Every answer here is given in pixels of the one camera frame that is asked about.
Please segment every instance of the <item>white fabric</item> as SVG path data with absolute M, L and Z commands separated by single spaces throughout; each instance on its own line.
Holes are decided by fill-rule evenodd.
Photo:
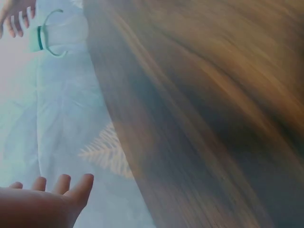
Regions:
M 51 23 L 82 13 L 68 0 L 38 0 L 31 27 L 57 8 L 65 13 Z M 29 188 L 41 175 L 50 190 L 62 173 L 71 175 L 72 185 L 93 173 L 92 194 L 76 228 L 155 227 L 113 131 L 85 43 L 57 47 L 69 49 L 65 58 L 24 53 L 26 45 L 26 37 L 6 34 L 0 40 L 0 186 L 20 181 Z

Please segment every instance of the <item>leaf pattern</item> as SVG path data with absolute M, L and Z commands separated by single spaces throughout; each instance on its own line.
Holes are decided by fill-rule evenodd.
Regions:
M 71 2 L 79 8 L 83 8 L 83 0 L 71 0 Z
M 99 165 L 103 169 L 109 169 L 117 175 L 133 178 L 112 123 L 108 124 L 92 143 L 82 149 L 78 156 Z

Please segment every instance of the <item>hand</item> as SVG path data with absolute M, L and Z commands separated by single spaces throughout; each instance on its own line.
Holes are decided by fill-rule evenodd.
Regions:
M 13 183 L 0 188 L 0 224 L 3 228 L 72 228 L 86 206 L 94 177 L 86 174 L 69 189 L 71 177 L 61 175 L 51 193 L 44 192 L 47 180 L 39 177 L 31 190 Z
M 0 12 L 0 39 L 3 34 L 3 23 L 5 22 L 8 31 L 12 37 L 15 37 L 15 31 L 12 26 L 12 18 L 17 29 L 18 35 L 23 36 L 23 31 L 19 21 L 19 12 L 22 12 L 23 23 L 26 28 L 29 27 L 29 17 L 27 8 L 30 7 L 31 17 L 34 18 L 36 14 L 36 0 L 5 0 L 4 6 Z

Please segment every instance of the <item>wood grain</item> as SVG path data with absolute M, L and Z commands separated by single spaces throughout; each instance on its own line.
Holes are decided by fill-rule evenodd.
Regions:
M 304 226 L 304 2 L 85 0 L 85 14 L 157 227 Z

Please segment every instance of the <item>light blue fabric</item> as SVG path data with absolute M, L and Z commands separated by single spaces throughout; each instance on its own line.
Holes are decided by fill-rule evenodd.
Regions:
M 37 8 L 32 26 L 54 9 L 64 13 L 51 17 L 50 23 L 82 13 L 68 0 L 38 0 Z M 90 172 L 95 184 L 76 228 L 155 227 L 133 178 L 80 156 L 111 119 L 85 43 L 54 49 L 62 50 L 69 53 L 60 59 L 44 52 L 29 54 L 14 76 L 0 78 L 7 86 L 7 92 L 0 93 L 0 186 L 21 181 L 28 188 L 41 175 L 50 190 L 62 173 L 72 176 L 73 185 Z

